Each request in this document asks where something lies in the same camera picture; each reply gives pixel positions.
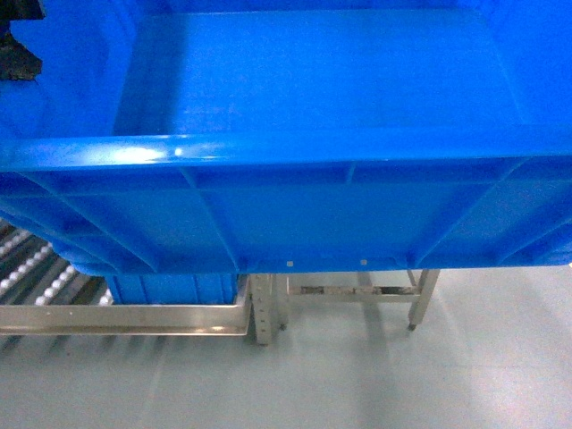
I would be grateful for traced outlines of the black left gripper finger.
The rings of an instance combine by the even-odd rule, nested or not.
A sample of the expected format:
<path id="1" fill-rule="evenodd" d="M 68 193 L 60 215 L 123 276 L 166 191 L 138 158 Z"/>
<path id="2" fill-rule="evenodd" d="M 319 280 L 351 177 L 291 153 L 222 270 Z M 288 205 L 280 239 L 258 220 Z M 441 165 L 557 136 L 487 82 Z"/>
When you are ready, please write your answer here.
<path id="1" fill-rule="evenodd" d="M 1 80 L 33 81 L 42 72 L 42 60 L 14 37 L 11 24 L 13 21 L 39 21 L 45 17 L 41 1 L 1 2 Z"/>

